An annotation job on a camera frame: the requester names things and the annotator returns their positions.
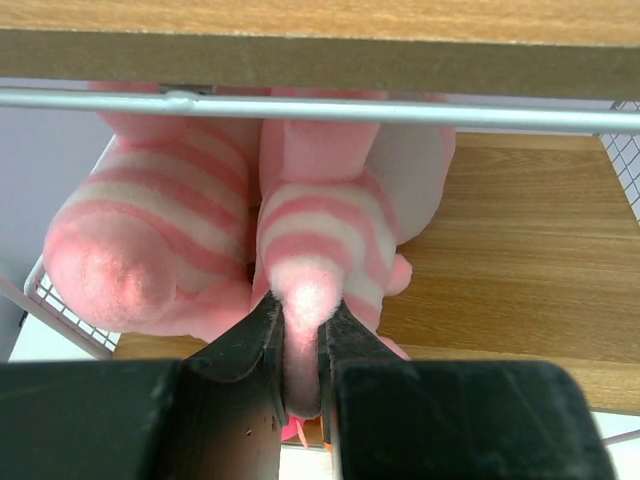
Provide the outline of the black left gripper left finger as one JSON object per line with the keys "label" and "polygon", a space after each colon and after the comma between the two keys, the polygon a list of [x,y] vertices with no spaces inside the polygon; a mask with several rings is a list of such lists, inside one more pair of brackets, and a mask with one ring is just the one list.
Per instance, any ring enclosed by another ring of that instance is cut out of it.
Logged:
{"label": "black left gripper left finger", "polygon": [[2,477],[277,478],[282,333],[266,296],[184,360],[4,365]]}

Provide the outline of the pink pig plush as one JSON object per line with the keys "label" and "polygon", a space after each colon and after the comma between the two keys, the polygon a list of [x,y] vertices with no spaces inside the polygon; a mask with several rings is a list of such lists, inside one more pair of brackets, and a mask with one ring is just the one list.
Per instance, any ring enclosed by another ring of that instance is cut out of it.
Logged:
{"label": "pink pig plush", "polygon": [[250,309],[261,121],[102,118],[111,145],[46,234],[53,286],[104,330],[216,339]]}
{"label": "pink pig plush", "polygon": [[284,315],[284,404],[320,413],[318,330],[346,305],[368,330],[405,290],[398,247],[431,222],[456,148],[451,126],[267,119],[262,125],[254,300]]}

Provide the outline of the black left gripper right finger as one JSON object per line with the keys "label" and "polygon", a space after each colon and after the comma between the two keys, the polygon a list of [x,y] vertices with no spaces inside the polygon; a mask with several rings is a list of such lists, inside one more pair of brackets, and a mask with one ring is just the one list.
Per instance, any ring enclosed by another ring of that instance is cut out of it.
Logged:
{"label": "black left gripper right finger", "polygon": [[346,306],[318,330],[338,479],[611,479],[582,389],[535,360],[405,360]]}

